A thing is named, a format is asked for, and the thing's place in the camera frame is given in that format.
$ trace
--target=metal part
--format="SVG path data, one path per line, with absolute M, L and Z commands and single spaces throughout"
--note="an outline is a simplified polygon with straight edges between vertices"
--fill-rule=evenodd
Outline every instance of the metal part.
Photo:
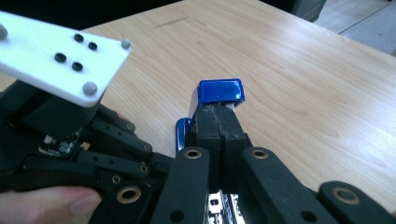
M 235 111 L 235 104 L 233 104 L 233 103 L 225 104 L 225 107 L 231 109 L 232 111 Z
M 129 124 L 126 125 L 126 128 L 127 128 L 128 130 L 134 130 L 134 125 L 131 124 L 131 123 L 129 123 Z
M 98 87 L 94 82 L 87 82 L 82 86 L 82 92 L 84 92 L 85 95 L 92 96 L 95 95 L 97 91 Z
M 202 153 L 198 150 L 190 149 L 184 153 L 184 156 L 190 160 L 196 160 L 202 156 Z
M 121 46 L 123 49 L 128 49 L 129 47 L 131 47 L 131 40 L 129 39 L 121 40 Z
M 251 153 L 251 155 L 252 155 L 254 158 L 259 159 L 259 160 L 264 160 L 264 159 L 267 159 L 267 158 L 268 158 L 268 153 L 265 152 L 265 151 L 263 151 L 263 150 L 261 150 L 261 149 L 254 150 L 254 151 Z
M 354 205 L 361 202 L 359 196 L 350 189 L 337 187 L 332 190 L 332 194 L 343 203 Z
M 224 217 L 224 207 L 222 200 L 222 193 L 219 191 L 215 194 L 209 194 L 208 197 L 208 223 L 222 224 Z
M 114 184 L 119 184 L 121 182 L 121 177 L 119 175 L 114 175 L 112 181 Z
M 119 191 L 117 194 L 117 201 L 119 203 L 134 203 L 139 200 L 142 191 L 137 186 L 127 186 Z
M 238 205 L 238 195 L 237 194 L 228 194 L 226 195 L 229 199 L 229 205 L 232 209 L 232 215 L 230 218 L 233 219 L 233 223 L 235 224 L 245 224 L 245 220 L 242 217 L 241 211 Z

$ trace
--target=black plastic part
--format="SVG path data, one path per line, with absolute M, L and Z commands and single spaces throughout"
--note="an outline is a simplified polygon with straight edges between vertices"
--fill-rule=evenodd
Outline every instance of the black plastic part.
M 238 207 L 246 224 L 267 224 L 267 217 L 247 183 L 240 186 Z
M 99 106 L 96 117 L 115 125 L 128 133 L 134 133 L 136 128 L 129 120 L 120 118 L 117 112 L 105 107 L 104 105 Z
M 125 160 L 98 152 L 81 150 L 78 153 L 77 162 L 95 165 L 136 179 L 143 179 L 149 176 L 149 167 L 141 161 Z
M 140 161 L 148 159 L 152 154 L 149 143 L 102 119 L 95 118 L 89 132 L 86 141 L 94 150 Z
M 81 107 L 51 95 L 49 99 L 23 119 L 23 121 L 55 139 L 63 139 L 88 125 L 100 103 L 90 108 Z
M 139 182 L 123 182 L 105 195 L 89 223 L 148 223 L 158 189 Z
M 385 208 L 347 183 L 333 181 L 322 184 L 318 199 L 341 223 L 396 223 L 396 218 Z
M 151 224 L 205 223 L 209 153 L 199 147 L 180 150 L 166 178 Z
M 16 191 L 54 186 L 85 186 L 100 189 L 95 166 L 49 158 L 27 158 L 23 170 L 15 175 L 0 176 L 0 186 Z
M 46 97 L 45 92 L 16 80 L 5 91 L 0 92 L 0 119 L 18 120 Z
M 28 155 L 37 151 L 44 139 L 44 134 L 28 127 L 23 133 L 13 132 L 12 129 L 0 123 L 0 175 L 15 172 Z
M 235 113 L 224 105 L 203 105 L 195 115 L 197 146 L 210 154 L 209 192 L 236 193 L 237 160 L 249 141 Z
M 219 132 L 223 138 L 223 193 L 237 193 L 240 169 L 238 160 L 247 147 L 246 135 L 235 113 L 226 106 L 218 105 Z
M 150 175 L 167 176 L 174 159 L 160 153 L 154 153 L 151 156 L 148 166 L 150 167 Z
M 220 190 L 222 179 L 223 155 L 217 114 L 212 105 L 203 106 L 195 111 L 196 146 L 206 148 L 210 155 L 209 193 Z
M 268 223 L 337 223 L 272 151 L 245 149 L 241 169 Z

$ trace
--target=floor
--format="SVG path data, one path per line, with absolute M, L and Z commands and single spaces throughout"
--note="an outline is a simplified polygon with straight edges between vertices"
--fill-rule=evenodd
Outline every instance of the floor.
M 396 52 L 395 21 L 396 1 L 327 0 L 314 24 L 392 54 Z

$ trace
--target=gray bolt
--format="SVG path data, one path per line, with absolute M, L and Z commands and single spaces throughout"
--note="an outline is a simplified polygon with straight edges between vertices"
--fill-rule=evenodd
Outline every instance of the gray bolt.
M 95 83 L 89 81 L 85 83 L 84 86 L 82 86 L 82 91 L 84 92 L 84 94 L 92 96 L 96 94 L 96 92 L 98 91 L 98 87 Z
M 8 35 L 8 31 L 6 27 L 4 27 L 2 24 L 0 24 L 0 40 L 6 39 Z
M 123 49 L 128 49 L 129 47 L 131 47 L 131 40 L 129 39 L 121 40 L 121 46 Z

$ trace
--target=human hand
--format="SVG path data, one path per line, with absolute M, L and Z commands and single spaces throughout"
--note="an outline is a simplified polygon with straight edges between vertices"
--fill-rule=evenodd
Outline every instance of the human hand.
M 0 194 L 0 223 L 50 224 L 92 212 L 101 201 L 93 189 L 54 187 Z

